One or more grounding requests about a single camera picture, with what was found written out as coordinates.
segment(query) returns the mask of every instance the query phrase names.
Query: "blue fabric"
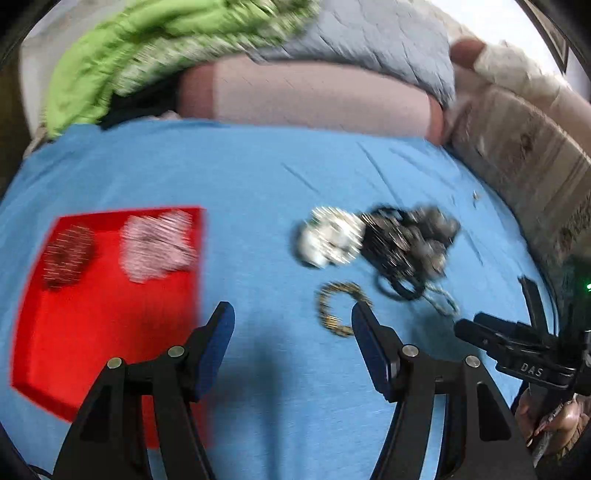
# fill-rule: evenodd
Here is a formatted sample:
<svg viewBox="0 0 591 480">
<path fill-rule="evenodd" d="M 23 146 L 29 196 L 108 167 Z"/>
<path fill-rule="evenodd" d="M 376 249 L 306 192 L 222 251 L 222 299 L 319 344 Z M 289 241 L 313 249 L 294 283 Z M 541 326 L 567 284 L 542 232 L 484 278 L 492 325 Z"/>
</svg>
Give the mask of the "blue fabric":
<svg viewBox="0 0 591 480">
<path fill-rule="evenodd" d="M 525 274 L 539 285 L 541 278 L 515 219 L 459 162 L 424 140 L 199 121 L 136 121 L 107 132 L 71 127 L 24 162 L 0 205 L 1 422 L 28 462 L 52 470 L 68 424 L 9 387 L 9 359 L 22 289 L 53 219 L 201 205 L 207 209 L 202 318 L 221 300 L 236 309 L 236 329 L 208 395 L 207 450 L 217 477 L 369 478 L 394 406 L 374 391 L 355 340 L 319 325 L 318 287 L 357 282 L 383 324 L 432 356 L 479 352 L 457 340 L 453 322 L 426 301 L 398 303 L 381 294 L 364 259 L 306 268 L 293 257 L 290 239 L 318 205 L 360 211 L 427 202 L 462 223 L 441 285 L 463 315 L 482 310 L 528 322 L 517 278 Z M 352 305 L 345 296 L 333 300 L 346 321 Z M 511 401 L 519 382 L 483 360 Z M 438 400 L 425 479 L 436 467 L 442 408 Z M 163 479 L 156 453 L 152 466 Z"/>
</svg>

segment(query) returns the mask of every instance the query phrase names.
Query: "gray quilt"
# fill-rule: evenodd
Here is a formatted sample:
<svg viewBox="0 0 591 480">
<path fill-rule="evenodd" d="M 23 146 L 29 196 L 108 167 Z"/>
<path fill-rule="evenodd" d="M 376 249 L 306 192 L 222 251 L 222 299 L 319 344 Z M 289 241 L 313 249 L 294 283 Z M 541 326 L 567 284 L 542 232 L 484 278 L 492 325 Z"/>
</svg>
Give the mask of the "gray quilt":
<svg viewBox="0 0 591 480">
<path fill-rule="evenodd" d="M 444 107 L 455 96 L 444 27 L 395 0 L 323 0 L 303 35 L 281 47 L 260 48 L 251 58 L 354 64 L 416 85 Z"/>
</svg>

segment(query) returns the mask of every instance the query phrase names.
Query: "small gold object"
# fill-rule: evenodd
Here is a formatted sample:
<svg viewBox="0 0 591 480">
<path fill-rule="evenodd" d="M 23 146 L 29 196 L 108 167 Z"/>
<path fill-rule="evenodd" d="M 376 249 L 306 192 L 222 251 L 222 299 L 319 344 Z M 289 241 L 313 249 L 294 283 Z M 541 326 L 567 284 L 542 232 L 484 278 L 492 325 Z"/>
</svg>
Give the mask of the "small gold object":
<svg viewBox="0 0 591 480">
<path fill-rule="evenodd" d="M 333 293 L 343 292 L 353 297 L 356 301 L 364 301 L 370 307 L 371 301 L 365 296 L 361 287 L 352 282 L 331 282 L 322 285 L 317 294 L 318 314 L 322 325 L 328 328 L 335 335 L 347 337 L 353 335 L 353 329 L 348 325 L 343 325 L 338 317 L 330 314 L 329 297 Z"/>
</svg>

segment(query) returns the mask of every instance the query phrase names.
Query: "lime green fabric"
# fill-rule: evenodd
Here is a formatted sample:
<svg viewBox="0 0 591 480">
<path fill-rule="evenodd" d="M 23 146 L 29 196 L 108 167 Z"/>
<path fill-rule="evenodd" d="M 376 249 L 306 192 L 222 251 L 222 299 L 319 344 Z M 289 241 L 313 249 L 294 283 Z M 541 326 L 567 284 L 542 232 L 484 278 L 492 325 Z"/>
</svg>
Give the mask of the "lime green fabric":
<svg viewBox="0 0 591 480">
<path fill-rule="evenodd" d="M 128 95 L 198 61 L 279 44 L 318 11 L 318 0 L 138 0 L 58 62 L 47 91 L 48 136 L 97 123 L 115 89 Z"/>
</svg>

